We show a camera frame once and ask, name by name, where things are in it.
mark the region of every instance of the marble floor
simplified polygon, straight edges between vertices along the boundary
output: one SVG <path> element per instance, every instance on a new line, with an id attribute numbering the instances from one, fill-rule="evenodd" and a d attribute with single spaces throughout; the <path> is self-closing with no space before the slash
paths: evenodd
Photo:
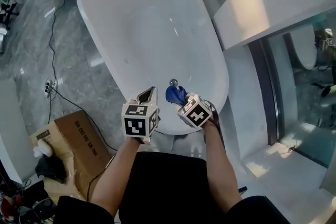
<path id="1" fill-rule="evenodd" d="M 28 135 L 48 122 L 49 101 L 44 96 L 44 85 L 53 74 L 53 53 L 48 47 L 53 16 L 45 15 L 61 5 L 62 0 L 26 0 L 11 24 L 5 53 L 0 56 L 0 79 L 15 80 Z M 125 99 L 82 20 L 76 0 L 66 0 L 57 13 L 51 44 L 56 51 L 58 91 L 84 108 L 109 145 L 119 148 L 123 142 L 120 113 Z M 76 110 L 71 103 L 56 97 L 51 120 Z M 179 137 L 155 133 L 151 144 L 143 150 L 205 157 L 202 133 Z"/>
<path id="2" fill-rule="evenodd" d="M 319 83 L 324 86 L 333 85 L 331 68 L 326 71 L 297 70 L 294 73 L 294 80 L 298 101 L 298 119 L 301 122 L 316 125 L 328 130 L 334 125 L 334 107 L 323 108 L 320 105 L 321 91 L 312 83 Z"/>

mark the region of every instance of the cardboard box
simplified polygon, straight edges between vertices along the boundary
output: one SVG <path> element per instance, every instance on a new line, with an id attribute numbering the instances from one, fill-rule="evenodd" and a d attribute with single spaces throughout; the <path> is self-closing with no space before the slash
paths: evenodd
<path id="1" fill-rule="evenodd" d="M 32 146 L 44 139 L 65 166 L 64 184 L 45 178 L 45 190 L 57 204 L 62 195 L 86 200 L 91 180 L 103 171 L 111 154 L 106 149 L 84 111 L 54 120 L 30 136 Z M 90 196 L 98 180 L 91 184 Z"/>

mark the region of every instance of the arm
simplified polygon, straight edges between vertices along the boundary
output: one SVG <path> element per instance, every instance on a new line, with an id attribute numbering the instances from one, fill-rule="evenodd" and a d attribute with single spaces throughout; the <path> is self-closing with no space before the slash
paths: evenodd
<path id="1" fill-rule="evenodd" d="M 91 203 L 106 209 L 113 217 L 119 209 L 139 146 L 139 141 L 127 137 L 93 191 Z"/>
<path id="2" fill-rule="evenodd" d="M 206 170 L 210 192 L 219 208 L 227 213 L 242 198 L 238 192 L 235 172 L 226 156 L 217 127 L 207 121 L 204 126 L 206 141 Z"/>

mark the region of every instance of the electrical outlet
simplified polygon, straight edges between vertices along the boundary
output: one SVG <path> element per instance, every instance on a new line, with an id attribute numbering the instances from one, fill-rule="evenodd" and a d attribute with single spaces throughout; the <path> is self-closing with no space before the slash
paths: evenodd
<path id="1" fill-rule="evenodd" d="M 57 90 L 57 82 L 53 82 L 51 79 L 47 79 L 46 84 L 44 85 L 44 96 L 49 98 L 54 98 Z"/>

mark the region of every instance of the black cable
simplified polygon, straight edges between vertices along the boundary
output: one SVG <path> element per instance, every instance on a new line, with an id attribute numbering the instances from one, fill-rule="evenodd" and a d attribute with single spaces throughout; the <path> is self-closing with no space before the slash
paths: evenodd
<path id="1" fill-rule="evenodd" d="M 324 69 L 320 69 L 321 66 L 322 66 L 322 65 L 319 65 L 319 66 L 317 67 L 317 70 L 319 70 L 319 71 L 321 71 L 321 72 L 324 72 L 324 71 L 326 71 L 326 70 L 331 66 L 331 64 L 327 65 L 327 67 L 324 68 Z"/>
<path id="2" fill-rule="evenodd" d="M 49 106 L 49 120 L 48 120 L 48 124 L 50 123 L 50 117 L 51 117 L 51 93 L 49 91 L 49 99 L 50 99 L 50 106 Z"/>
<path id="3" fill-rule="evenodd" d="M 57 12 L 63 8 L 65 5 L 65 0 L 63 0 L 63 4 L 54 12 L 54 21 L 52 23 L 52 26 L 51 26 L 51 36 L 50 36 L 50 39 L 49 39 L 49 47 L 50 49 L 53 51 L 53 59 L 52 59 L 52 62 L 51 62 L 51 66 L 52 66 L 52 70 L 54 72 L 54 77 L 55 77 L 55 81 L 54 81 L 54 84 L 57 83 L 58 84 L 58 80 L 57 80 L 57 77 L 56 77 L 56 71 L 55 71 L 55 66 L 54 66 L 54 61 L 55 61 L 55 50 L 53 49 L 53 47 L 51 46 L 51 40 L 53 39 L 53 35 L 54 35 L 54 26 L 55 26 L 55 22 L 56 22 L 56 14 Z"/>
<path id="4" fill-rule="evenodd" d="M 89 188 L 88 188 L 88 192 L 86 193 L 86 201 L 89 201 L 90 188 L 91 188 L 91 185 L 92 185 L 93 181 L 95 181 L 98 177 L 100 177 L 100 176 L 106 171 L 107 167 L 108 167 L 108 166 L 106 166 L 106 167 L 104 168 L 104 170 L 103 170 L 100 174 L 98 174 L 97 176 L 95 176 L 95 177 L 90 181 L 90 183 L 89 183 Z"/>
<path id="5" fill-rule="evenodd" d="M 15 191 L 22 191 L 22 196 L 23 196 L 23 191 L 25 190 L 25 188 L 26 187 L 29 187 L 30 185 L 32 184 L 32 181 L 31 181 L 31 179 L 28 179 L 26 182 L 25 182 L 25 184 L 24 184 L 24 186 L 22 187 L 22 188 L 9 188 L 8 190 L 15 190 Z"/>
<path id="6" fill-rule="evenodd" d="M 319 88 L 320 90 L 322 90 L 322 89 L 325 88 L 325 86 L 323 86 L 323 85 L 321 85 L 321 84 L 319 84 L 317 82 L 313 82 L 310 85 L 315 86 L 315 87 Z"/>
<path id="7" fill-rule="evenodd" d="M 114 151 L 117 151 L 115 148 L 111 147 L 111 146 L 106 142 L 106 140 L 105 140 L 103 134 L 101 133 L 99 127 L 97 126 L 97 124 L 95 123 L 95 121 L 93 120 L 93 118 L 91 118 L 91 116 L 90 116 L 90 115 L 89 115 L 83 108 L 81 108 L 79 105 L 77 105 L 77 104 L 71 102 L 69 99 L 65 98 L 65 97 L 64 97 L 62 94 L 60 94 L 59 91 L 57 91 L 53 86 L 50 86 L 50 87 L 51 87 L 51 88 L 52 88 L 52 89 L 53 89 L 59 96 L 61 96 L 61 98 L 63 98 L 64 100 L 68 101 L 69 103 L 73 104 L 74 106 L 78 107 L 80 110 L 83 110 L 83 112 L 85 113 L 85 115 L 86 115 L 86 116 L 93 122 L 93 124 L 94 124 L 95 127 L 97 128 L 97 130 L 98 130 L 98 132 L 99 132 L 101 138 L 103 139 L 105 145 L 106 145 L 107 147 L 109 147 L 110 149 L 112 149 L 112 150 L 114 150 Z"/>

